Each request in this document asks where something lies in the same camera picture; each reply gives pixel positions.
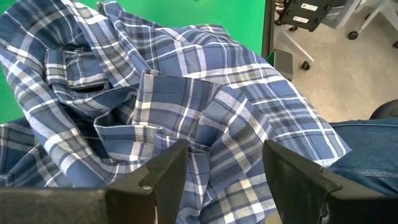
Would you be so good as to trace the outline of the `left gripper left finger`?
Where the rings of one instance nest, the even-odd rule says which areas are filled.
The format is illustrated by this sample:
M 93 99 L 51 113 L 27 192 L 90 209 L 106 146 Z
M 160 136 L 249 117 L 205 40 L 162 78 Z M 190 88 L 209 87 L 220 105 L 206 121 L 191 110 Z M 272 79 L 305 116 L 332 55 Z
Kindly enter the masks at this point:
M 179 140 L 105 188 L 2 188 L 1 223 L 175 223 L 187 159 Z

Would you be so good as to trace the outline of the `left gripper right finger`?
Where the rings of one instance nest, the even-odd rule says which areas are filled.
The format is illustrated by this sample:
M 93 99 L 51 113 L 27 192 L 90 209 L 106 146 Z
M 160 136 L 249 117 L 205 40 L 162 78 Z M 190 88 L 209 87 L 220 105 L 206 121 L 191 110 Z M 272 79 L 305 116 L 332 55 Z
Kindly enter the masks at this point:
M 397 224 L 397 197 L 333 173 L 274 141 L 263 163 L 282 223 Z

